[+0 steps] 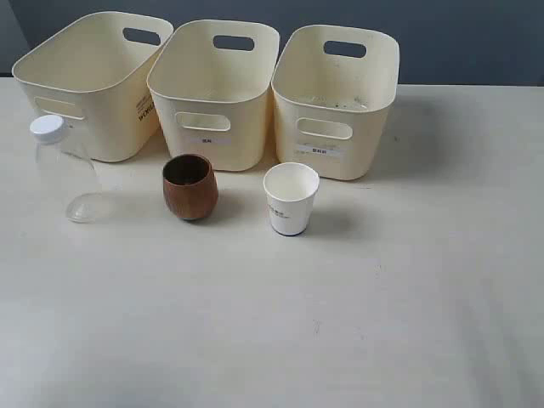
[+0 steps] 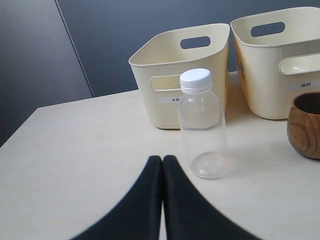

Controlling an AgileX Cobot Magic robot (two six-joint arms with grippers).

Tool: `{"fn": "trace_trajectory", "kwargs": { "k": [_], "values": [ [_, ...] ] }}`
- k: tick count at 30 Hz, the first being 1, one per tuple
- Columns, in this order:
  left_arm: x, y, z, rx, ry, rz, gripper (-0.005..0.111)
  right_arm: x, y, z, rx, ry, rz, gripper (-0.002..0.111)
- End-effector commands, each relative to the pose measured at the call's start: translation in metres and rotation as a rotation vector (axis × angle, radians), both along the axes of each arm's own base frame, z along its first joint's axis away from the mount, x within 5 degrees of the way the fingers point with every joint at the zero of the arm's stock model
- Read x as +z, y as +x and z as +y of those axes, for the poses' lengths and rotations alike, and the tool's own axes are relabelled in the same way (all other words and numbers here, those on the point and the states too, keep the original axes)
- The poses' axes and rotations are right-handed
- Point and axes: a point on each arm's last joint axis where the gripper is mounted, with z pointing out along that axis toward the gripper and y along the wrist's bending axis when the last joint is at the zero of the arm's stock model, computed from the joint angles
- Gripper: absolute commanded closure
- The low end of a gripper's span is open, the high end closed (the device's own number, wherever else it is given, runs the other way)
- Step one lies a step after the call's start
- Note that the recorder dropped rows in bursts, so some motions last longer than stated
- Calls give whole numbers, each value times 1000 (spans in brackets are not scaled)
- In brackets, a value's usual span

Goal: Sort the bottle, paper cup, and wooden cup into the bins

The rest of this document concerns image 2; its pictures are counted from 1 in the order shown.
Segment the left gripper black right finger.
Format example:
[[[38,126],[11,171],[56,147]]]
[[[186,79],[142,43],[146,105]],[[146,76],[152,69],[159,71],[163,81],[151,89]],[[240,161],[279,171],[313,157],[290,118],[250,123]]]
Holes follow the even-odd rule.
[[[162,161],[165,230],[168,240],[258,240],[211,205],[174,155]]]

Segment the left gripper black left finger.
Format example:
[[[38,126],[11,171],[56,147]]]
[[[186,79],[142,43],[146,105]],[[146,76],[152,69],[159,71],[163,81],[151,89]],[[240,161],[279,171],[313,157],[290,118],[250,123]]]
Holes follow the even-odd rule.
[[[126,195],[74,240],[158,240],[163,200],[163,162],[150,156]]]

